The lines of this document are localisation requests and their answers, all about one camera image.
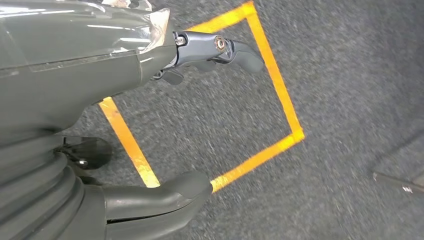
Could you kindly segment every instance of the floor marking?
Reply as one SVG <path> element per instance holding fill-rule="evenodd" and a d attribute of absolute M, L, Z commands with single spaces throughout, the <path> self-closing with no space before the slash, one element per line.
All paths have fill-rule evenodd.
<path fill-rule="evenodd" d="M 213 186 L 213 192 L 217 192 L 224 188 L 305 138 L 301 124 L 296 116 L 295 108 L 290 100 L 289 92 L 284 84 L 283 76 L 280 74 L 280 69 L 274 57 L 273 51 L 271 50 L 270 44 L 268 43 L 267 36 L 265 35 L 253 1 L 248 1 L 240 7 L 214 17 L 207 22 L 191 27 L 188 30 L 214 33 L 237 24 L 245 19 L 253 33 L 253 37 L 259 48 L 260 54 L 265 61 L 265 66 L 268 69 L 269 76 L 272 79 L 272 83 L 281 102 L 292 133 L 272 146 L 258 152 L 232 170 L 216 177 L 210 182 Z"/>
<path fill-rule="evenodd" d="M 296 116 L 295 108 L 284 84 L 283 76 L 280 74 L 280 69 L 274 58 L 270 44 L 268 43 L 253 1 L 246 2 L 240 7 L 214 17 L 207 22 L 191 27 L 187 29 L 187 31 L 214 33 L 235 25 L 243 20 L 247 20 L 250 30 L 253 33 L 253 37 L 259 48 L 260 54 L 265 61 L 265 66 L 268 69 L 269 76 L 272 79 L 272 83 L 275 87 L 275 91 L 281 102 L 292 133 L 277 143 L 258 152 L 232 170 L 216 177 L 211 181 L 213 192 L 217 192 L 224 188 L 266 161 L 301 142 L 305 138 L 302 127 Z M 111 97 L 107 97 L 103 100 L 103 102 L 99 103 L 99 105 L 124 149 L 128 153 L 128 156 L 131 158 L 145 185 L 148 188 L 159 186 L 158 178 L 152 171 L 152 168 L 143 155 L 143 152 L 134 139 L 134 136 L 131 134 L 130 129 L 126 125 L 113 99 Z"/>
<path fill-rule="evenodd" d="M 123 148 L 134 164 L 138 174 L 140 174 L 140 177 L 146 187 L 158 187 L 160 185 L 158 178 L 147 162 L 142 150 L 140 149 L 136 139 L 125 123 L 124 118 L 120 114 L 118 107 L 116 106 L 113 99 L 111 97 L 106 97 L 102 102 L 99 103 L 99 106 L 112 126 L 113 130 L 115 131 L 119 141 L 122 143 Z"/>
<path fill-rule="evenodd" d="M 213 186 L 213 192 L 224 188 L 228 184 L 234 182 L 236 179 L 242 177 L 243 175 L 257 168 L 261 164 L 265 163 L 266 161 L 293 147 L 300 141 L 301 139 L 299 139 L 299 137 L 294 137 L 293 134 L 290 134 L 278 141 L 277 143 L 256 153 L 256 155 L 250 157 L 242 164 L 212 180 L 210 183 Z"/>

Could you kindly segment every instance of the metal rod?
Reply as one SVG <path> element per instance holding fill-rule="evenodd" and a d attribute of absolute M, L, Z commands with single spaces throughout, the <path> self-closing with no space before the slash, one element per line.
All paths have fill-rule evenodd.
<path fill-rule="evenodd" d="M 402 188 L 402 190 L 410 194 L 413 194 L 416 192 L 424 193 L 424 186 L 416 185 L 412 182 L 398 179 L 393 176 L 389 176 L 380 172 L 374 172 L 372 174 L 372 177 L 374 178 L 376 182 L 382 181 L 382 182 L 386 182 L 395 186 L 399 186 Z"/>

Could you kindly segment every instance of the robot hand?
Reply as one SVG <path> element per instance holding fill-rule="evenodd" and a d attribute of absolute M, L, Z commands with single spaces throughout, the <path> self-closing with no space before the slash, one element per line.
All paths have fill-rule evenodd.
<path fill-rule="evenodd" d="M 184 76 L 176 68 L 188 66 L 209 72 L 215 69 L 217 63 L 236 63 L 249 73 L 259 72 L 264 67 L 261 56 L 243 42 L 194 31 L 174 32 L 174 37 L 176 56 L 153 80 L 164 79 L 172 85 L 180 84 Z"/>

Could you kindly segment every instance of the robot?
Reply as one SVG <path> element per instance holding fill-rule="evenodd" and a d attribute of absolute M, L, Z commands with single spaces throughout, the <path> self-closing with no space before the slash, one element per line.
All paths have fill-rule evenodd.
<path fill-rule="evenodd" d="M 167 8 L 76 0 L 0 0 L 0 236 L 2 240 L 156 240 L 183 228 L 212 193 L 185 172 L 156 188 L 84 184 L 59 133 L 85 107 L 178 68 L 262 58 L 218 34 L 177 31 Z"/>

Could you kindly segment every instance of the bolt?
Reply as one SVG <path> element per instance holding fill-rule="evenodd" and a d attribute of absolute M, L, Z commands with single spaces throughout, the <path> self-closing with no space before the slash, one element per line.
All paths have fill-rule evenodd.
<path fill-rule="evenodd" d="M 78 164 L 85 167 L 89 164 L 89 162 L 86 161 L 85 159 L 81 159 L 78 161 Z"/>
<path fill-rule="evenodd" d="M 225 40 L 222 36 L 216 36 L 215 37 L 215 47 L 216 49 L 223 53 L 225 50 Z"/>
<path fill-rule="evenodd" d="M 182 45 L 185 45 L 186 44 L 186 38 L 185 37 L 183 37 L 183 36 L 177 36 L 176 38 L 175 38 L 175 44 L 177 45 L 177 46 L 182 46 Z"/>

